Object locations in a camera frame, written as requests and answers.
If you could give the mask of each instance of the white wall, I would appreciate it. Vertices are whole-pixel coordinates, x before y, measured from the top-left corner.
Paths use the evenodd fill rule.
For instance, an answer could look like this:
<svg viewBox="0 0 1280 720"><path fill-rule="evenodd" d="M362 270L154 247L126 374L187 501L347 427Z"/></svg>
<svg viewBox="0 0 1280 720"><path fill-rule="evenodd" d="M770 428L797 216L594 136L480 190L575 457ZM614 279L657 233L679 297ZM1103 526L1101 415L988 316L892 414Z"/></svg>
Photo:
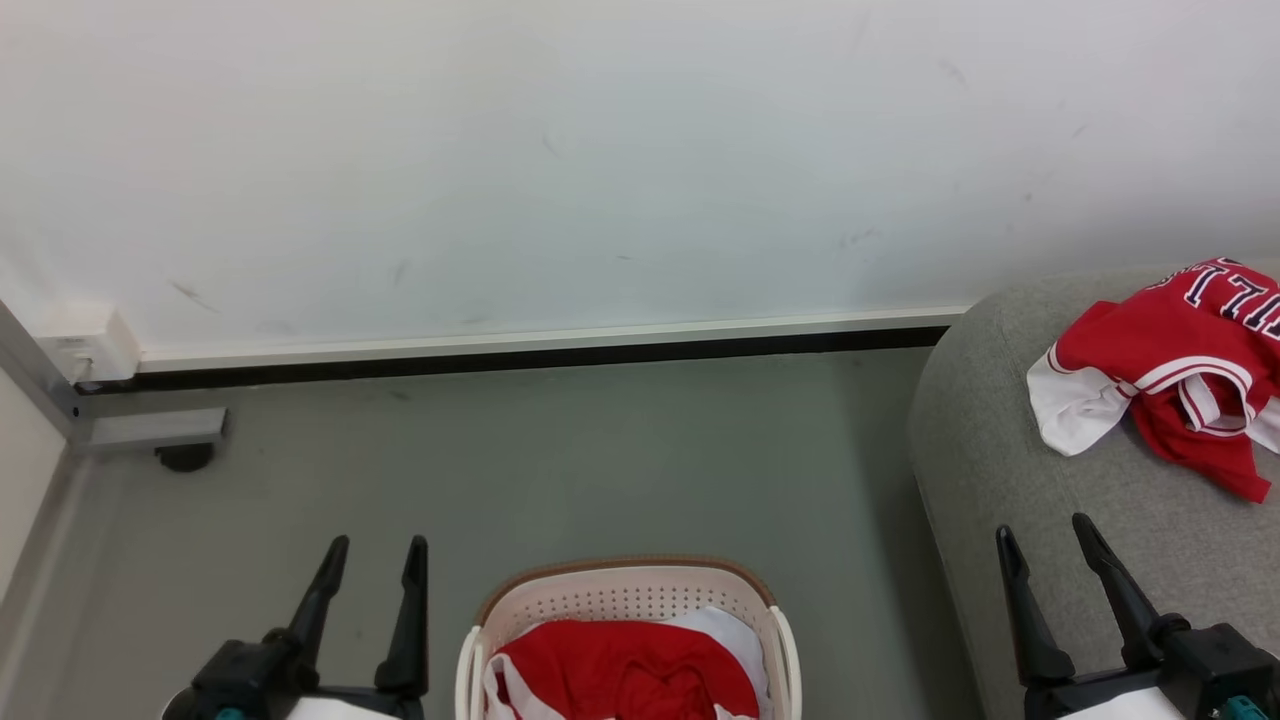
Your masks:
<svg viewBox="0 0 1280 720"><path fill-rule="evenodd" d="M65 441L0 370L0 600L45 500Z"/></svg>
<svg viewBox="0 0 1280 720"><path fill-rule="evenodd" d="M26 278L0 296L116 302L150 350L964 304L1280 254L1274 0L0 17L0 273Z"/></svg>

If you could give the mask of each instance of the gray floor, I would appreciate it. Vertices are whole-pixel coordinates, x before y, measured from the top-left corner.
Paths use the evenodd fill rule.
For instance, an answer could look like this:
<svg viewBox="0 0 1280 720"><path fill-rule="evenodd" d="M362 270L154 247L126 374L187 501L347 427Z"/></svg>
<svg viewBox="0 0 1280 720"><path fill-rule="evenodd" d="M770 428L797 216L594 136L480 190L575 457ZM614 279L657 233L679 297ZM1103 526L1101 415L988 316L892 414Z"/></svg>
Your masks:
<svg viewBox="0 0 1280 720"><path fill-rule="evenodd" d="M67 553L91 559L93 571L51 585L61 601L88 602L79 618L59 615L74 603L47 603L33 639L69 633L69 660L32 662L28 679L60 676L36 706L55 719L155 717L223 639L287 623L339 533L352 550L320 667L328 683L367 683L394 623L404 550L422 533L429 717L452 716L458 647L500 580L640 552L721 555L756 570L795 628L810 719L978 717L904 448L925 357L893 350L110 398L116 411L225 404L233 427L215 462L189 477L137 455L92 470Z"/></svg>

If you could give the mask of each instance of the teal component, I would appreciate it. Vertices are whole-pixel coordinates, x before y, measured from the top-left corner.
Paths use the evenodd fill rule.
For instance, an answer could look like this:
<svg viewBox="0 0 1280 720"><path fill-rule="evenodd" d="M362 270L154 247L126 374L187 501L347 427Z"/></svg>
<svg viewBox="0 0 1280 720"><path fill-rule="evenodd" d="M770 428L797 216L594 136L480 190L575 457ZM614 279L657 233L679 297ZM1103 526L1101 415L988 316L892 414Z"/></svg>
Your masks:
<svg viewBox="0 0 1280 720"><path fill-rule="evenodd" d="M1222 720L1267 720L1267 716L1253 705L1252 700L1238 694L1222 706Z"/></svg>

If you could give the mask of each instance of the caster wheel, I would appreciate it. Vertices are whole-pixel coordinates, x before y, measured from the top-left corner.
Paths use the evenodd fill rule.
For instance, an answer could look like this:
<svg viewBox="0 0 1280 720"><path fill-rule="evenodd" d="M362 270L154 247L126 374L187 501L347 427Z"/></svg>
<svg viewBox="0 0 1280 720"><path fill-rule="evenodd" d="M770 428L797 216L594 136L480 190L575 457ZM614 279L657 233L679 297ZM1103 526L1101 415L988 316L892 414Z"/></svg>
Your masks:
<svg viewBox="0 0 1280 720"><path fill-rule="evenodd" d="M195 473L209 465L209 461L214 459L214 443L201 442L197 445L157 447L156 457L160 459L161 465L174 473Z"/></svg>

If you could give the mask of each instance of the black baseboard trim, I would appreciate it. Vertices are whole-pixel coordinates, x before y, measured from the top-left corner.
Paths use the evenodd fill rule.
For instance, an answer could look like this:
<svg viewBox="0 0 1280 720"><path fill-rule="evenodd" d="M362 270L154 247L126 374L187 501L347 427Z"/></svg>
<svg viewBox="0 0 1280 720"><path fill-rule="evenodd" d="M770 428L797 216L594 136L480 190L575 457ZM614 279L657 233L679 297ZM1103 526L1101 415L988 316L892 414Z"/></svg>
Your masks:
<svg viewBox="0 0 1280 720"><path fill-rule="evenodd" d="M704 340L655 345L623 345L613 347L576 347L571 350L527 350L445 355L439 357L397 357L388 360L347 360L298 365L256 368L221 368L210 370L178 370L141 373L127 380L99 383L92 389L77 386L81 395L115 395L122 392L157 392L174 389L206 389L220 387L307 383L319 380L351 380L357 378L393 378L403 375L439 375L444 373L489 373L529 368L570 368L580 365L616 365L621 363L657 363L662 360L695 360L705 357L741 357L750 355L787 355L799 352L837 352L847 350L882 350L890 347L931 347L946 327L855 331L846 333L792 334L740 340Z"/></svg>

